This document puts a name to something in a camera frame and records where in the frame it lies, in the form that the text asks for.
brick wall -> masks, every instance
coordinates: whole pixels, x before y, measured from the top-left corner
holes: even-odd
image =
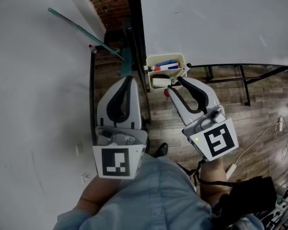
[[[127,0],[90,0],[107,31],[122,28],[122,19],[130,16]]]

white plastic container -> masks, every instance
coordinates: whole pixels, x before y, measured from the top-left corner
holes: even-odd
[[[171,69],[171,70],[160,70],[160,71],[149,71],[148,72],[148,78],[149,78],[149,88],[151,92],[159,92],[164,91],[166,87],[159,88],[152,85],[152,76],[156,74],[164,74],[168,75],[170,79],[173,79],[178,72],[181,71],[182,68],[185,67],[186,63],[184,61],[184,57],[182,54],[176,53],[176,54],[168,54],[168,55],[158,55],[158,56],[149,56],[146,58],[146,64],[147,66],[155,66],[157,63],[164,62],[170,59],[176,60],[176,62],[179,63],[179,69]]]

black shoe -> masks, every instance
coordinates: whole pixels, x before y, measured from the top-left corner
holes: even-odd
[[[164,142],[156,151],[155,158],[166,156],[167,153],[168,153],[168,144]]]

person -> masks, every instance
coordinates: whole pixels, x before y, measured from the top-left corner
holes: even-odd
[[[133,180],[96,176],[83,191],[76,207],[58,216],[54,230],[207,230],[212,229],[211,207],[229,187],[200,184],[199,198],[189,176],[165,155],[163,143],[155,156],[144,154]],[[202,165],[202,180],[227,181],[222,159]],[[264,229],[246,215],[238,229]]]

whiteboard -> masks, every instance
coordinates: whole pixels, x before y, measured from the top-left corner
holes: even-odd
[[[141,0],[147,56],[288,65],[288,0]]]

